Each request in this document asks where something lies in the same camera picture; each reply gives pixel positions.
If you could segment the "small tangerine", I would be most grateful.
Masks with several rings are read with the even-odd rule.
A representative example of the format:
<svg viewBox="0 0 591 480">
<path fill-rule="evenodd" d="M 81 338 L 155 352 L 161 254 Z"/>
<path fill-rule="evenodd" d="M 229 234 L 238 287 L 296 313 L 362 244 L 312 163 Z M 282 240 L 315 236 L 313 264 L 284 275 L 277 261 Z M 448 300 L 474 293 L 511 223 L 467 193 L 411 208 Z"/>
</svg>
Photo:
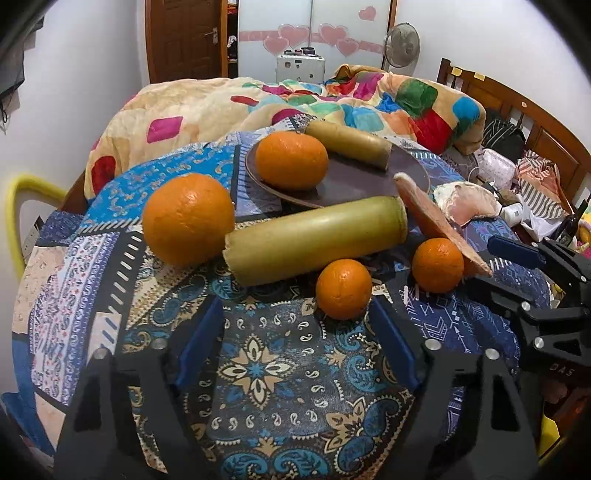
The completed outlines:
<svg viewBox="0 0 591 480">
<path fill-rule="evenodd" d="M 358 318 L 367 309 L 372 288 L 372 277 L 362 263 L 353 259 L 335 260 L 318 275 L 315 285 L 318 308 L 335 320 Z"/>
<path fill-rule="evenodd" d="M 415 251 L 412 274 L 420 288 L 429 293 L 447 294 L 464 276 L 464 256 L 446 238 L 424 241 Z"/>
</svg>

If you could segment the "short sugarcane piece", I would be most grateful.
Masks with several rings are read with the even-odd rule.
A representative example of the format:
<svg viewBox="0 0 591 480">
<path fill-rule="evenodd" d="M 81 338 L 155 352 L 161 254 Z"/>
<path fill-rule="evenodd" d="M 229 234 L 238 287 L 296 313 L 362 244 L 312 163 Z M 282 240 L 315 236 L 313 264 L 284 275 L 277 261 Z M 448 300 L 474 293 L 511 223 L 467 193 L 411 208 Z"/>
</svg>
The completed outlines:
<svg viewBox="0 0 591 480">
<path fill-rule="evenodd" d="M 304 128 L 304 133 L 341 156 L 373 166 L 383 172 L 389 168 L 393 144 L 372 133 L 324 120 L 311 120 Z"/>
</svg>

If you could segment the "large orange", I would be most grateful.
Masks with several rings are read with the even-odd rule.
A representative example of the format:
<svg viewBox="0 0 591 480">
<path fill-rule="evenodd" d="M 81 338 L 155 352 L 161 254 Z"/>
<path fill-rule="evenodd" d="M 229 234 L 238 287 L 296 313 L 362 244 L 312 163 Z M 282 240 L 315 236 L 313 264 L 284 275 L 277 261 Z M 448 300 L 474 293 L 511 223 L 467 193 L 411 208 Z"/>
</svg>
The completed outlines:
<svg viewBox="0 0 591 480">
<path fill-rule="evenodd" d="M 325 178 L 329 155 L 318 139 L 277 131 L 256 147 L 256 169 L 263 182 L 283 190 L 311 190 Z"/>
<path fill-rule="evenodd" d="M 235 229 L 235 206 L 217 180 L 191 173 L 156 189 L 142 212 L 144 241 L 164 263 L 196 267 L 221 255 Z"/>
</svg>

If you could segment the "long sugarcane piece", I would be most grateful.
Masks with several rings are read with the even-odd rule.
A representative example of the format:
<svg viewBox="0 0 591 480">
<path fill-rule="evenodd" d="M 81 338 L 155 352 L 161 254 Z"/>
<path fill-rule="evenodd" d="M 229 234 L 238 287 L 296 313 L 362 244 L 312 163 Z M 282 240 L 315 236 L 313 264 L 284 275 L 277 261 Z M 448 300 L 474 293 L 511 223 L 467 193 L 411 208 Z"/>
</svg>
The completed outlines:
<svg viewBox="0 0 591 480">
<path fill-rule="evenodd" d="M 223 258 L 244 287 L 269 284 L 406 241 L 399 197 L 377 196 L 269 220 L 225 236 Z"/>
</svg>

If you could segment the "yellow cloth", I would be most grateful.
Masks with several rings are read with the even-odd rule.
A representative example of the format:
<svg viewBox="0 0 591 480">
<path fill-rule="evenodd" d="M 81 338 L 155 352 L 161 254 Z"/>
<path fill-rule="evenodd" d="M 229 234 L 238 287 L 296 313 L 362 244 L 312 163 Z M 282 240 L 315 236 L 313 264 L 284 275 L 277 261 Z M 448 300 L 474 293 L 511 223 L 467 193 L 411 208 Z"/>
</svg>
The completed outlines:
<svg viewBox="0 0 591 480">
<path fill-rule="evenodd" d="M 538 445 L 539 459 L 547 455 L 559 440 L 560 433 L 556 422 L 546 415 L 542 415 L 541 437 Z"/>
</svg>

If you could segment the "pink quilted pouch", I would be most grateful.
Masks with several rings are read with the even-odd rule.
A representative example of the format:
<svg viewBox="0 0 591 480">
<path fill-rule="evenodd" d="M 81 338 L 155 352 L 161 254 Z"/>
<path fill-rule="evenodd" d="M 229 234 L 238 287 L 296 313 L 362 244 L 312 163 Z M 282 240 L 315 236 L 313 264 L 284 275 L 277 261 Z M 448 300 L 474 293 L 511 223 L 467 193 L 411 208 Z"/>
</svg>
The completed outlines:
<svg viewBox="0 0 591 480">
<path fill-rule="evenodd" d="M 498 189 L 509 189 L 516 178 L 514 162 L 492 149 L 481 149 L 475 153 L 479 176 L 493 182 Z"/>
</svg>

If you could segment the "black backpack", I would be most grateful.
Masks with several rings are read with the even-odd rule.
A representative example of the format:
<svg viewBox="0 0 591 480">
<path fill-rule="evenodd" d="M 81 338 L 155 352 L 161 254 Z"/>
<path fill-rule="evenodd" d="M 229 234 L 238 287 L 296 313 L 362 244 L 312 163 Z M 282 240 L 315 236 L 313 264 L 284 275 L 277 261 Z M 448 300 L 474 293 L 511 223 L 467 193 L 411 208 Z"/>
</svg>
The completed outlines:
<svg viewBox="0 0 591 480">
<path fill-rule="evenodd" d="M 482 147 L 491 149 L 517 164 L 523 157 L 526 146 L 522 130 L 505 120 L 495 110 L 487 109 L 486 113 Z"/>
</svg>

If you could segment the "purple round plate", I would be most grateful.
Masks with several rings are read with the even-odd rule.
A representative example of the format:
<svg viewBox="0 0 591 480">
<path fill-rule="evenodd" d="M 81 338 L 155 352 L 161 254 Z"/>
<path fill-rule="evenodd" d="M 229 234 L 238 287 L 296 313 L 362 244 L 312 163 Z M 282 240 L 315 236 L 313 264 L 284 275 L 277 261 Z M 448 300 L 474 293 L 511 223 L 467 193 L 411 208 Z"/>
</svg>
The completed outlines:
<svg viewBox="0 0 591 480">
<path fill-rule="evenodd" d="M 263 190 L 281 200 L 308 208 L 328 207 L 340 203 L 362 200 L 374 196 L 398 196 L 394 174 L 406 173 L 424 192 L 431 190 L 431 178 L 425 167 L 409 152 L 393 145 L 389 157 L 389 168 L 383 172 L 362 162 L 329 152 L 329 169 L 324 179 L 313 190 L 281 190 L 263 182 L 256 167 L 254 143 L 245 155 L 245 171 L 249 178 Z"/>
</svg>

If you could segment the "standing electric fan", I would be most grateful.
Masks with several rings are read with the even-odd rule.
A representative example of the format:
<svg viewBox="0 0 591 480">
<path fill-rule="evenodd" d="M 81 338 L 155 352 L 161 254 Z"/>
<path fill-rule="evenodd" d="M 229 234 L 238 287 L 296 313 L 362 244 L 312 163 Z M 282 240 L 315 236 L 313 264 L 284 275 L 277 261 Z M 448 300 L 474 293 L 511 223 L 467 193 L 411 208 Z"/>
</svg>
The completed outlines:
<svg viewBox="0 0 591 480">
<path fill-rule="evenodd" d="M 385 61 L 394 73 L 412 75 L 421 52 L 417 29 L 408 22 L 394 25 L 385 37 Z"/>
</svg>

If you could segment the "yellow foam tube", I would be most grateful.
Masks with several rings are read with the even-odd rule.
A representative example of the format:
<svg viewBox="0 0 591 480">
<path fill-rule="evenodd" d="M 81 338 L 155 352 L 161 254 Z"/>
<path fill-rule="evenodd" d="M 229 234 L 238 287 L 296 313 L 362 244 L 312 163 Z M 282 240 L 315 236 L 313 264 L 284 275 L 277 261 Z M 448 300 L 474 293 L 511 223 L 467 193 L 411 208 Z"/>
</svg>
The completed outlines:
<svg viewBox="0 0 591 480">
<path fill-rule="evenodd" d="M 24 208 L 25 204 L 36 201 L 57 207 L 65 197 L 63 188 L 30 173 L 17 174 L 8 182 L 4 197 L 6 245 L 18 280 L 25 270 L 22 236 L 26 237 L 25 227 L 33 221 L 33 216 Z"/>
</svg>

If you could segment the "sliding wardrobe with hearts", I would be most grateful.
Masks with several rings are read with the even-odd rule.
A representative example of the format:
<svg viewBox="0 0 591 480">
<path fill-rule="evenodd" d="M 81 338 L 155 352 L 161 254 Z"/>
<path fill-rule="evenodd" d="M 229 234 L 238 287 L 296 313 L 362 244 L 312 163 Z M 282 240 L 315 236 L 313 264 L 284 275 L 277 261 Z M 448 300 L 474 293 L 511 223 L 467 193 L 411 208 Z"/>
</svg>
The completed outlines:
<svg viewBox="0 0 591 480">
<path fill-rule="evenodd" d="M 394 26 L 396 1 L 224 1 L 221 52 L 224 76 L 276 81 L 276 59 L 304 49 L 322 58 L 305 75 L 322 82 L 345 63 L 377 67 Z"/>
</svg>

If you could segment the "white box appliance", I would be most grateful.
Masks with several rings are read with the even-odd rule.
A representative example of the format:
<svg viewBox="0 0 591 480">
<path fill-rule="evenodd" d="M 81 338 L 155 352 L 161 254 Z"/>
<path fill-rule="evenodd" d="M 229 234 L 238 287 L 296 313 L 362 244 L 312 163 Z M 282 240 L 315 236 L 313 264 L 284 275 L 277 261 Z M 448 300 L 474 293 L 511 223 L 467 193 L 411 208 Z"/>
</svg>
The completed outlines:
<svg viewBox="0 0 591 480">
<path fill-rule="evenodd" d="M 325 81 L 325 58 L 318 55 L 294 54 L 288 51 L 276 57 L 276 83 L 294 80 L 322 84 Z"/>
</svg>

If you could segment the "colourful patchwork blanket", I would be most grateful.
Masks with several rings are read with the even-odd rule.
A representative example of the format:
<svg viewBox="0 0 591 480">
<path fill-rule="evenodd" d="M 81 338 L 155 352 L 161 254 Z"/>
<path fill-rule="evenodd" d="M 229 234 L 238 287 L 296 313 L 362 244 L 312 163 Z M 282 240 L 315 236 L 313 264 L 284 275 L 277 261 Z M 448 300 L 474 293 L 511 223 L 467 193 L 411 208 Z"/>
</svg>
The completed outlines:
<svg viewBox="0 0 591 480">
<path fill-rule="evenodd" d="M 377 136 L 412 140 L 435 154 L 482 144 L 486 111 L 445 84 L 344 64 L 322 84 L 250 77 L 150 84 L 112 117 L 92 147 L 84 195 L 92 200 L 115 177 L 197 142 L 270 127 L 298 114 Z"/>
</svg>

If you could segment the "brown wooden door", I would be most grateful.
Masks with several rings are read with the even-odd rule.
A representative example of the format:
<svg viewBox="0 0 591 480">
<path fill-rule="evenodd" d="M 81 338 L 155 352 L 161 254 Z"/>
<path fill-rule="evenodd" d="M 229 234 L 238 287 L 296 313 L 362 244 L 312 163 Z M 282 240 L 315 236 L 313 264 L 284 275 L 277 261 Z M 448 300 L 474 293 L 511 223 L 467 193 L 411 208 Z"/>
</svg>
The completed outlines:
<svg viewBox="0 0 591 480">
<path fill-rule="evenodd" d="M 150 0 L 144 6 L 152 83 L 221 74 L 221 0 Z"/>
</svg>

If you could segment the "small black wall monitor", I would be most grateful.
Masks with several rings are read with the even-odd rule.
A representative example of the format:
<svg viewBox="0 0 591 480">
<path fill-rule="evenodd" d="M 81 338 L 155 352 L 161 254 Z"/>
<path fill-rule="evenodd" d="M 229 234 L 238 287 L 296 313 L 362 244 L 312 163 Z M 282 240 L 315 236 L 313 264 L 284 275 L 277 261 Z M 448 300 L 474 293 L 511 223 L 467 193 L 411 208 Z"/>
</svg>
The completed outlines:
<svg viewBox="0 0 591 480">
<path fill-rule="evenodd" d="M 1 102 L 9 100 L 25 81 L 25 52 L 35 46 L 36 32 L 43 28 L 45 17 L 41 17 L 29 34 L 8 52 L 7 59 L 1 64 Z"/>
</svg>

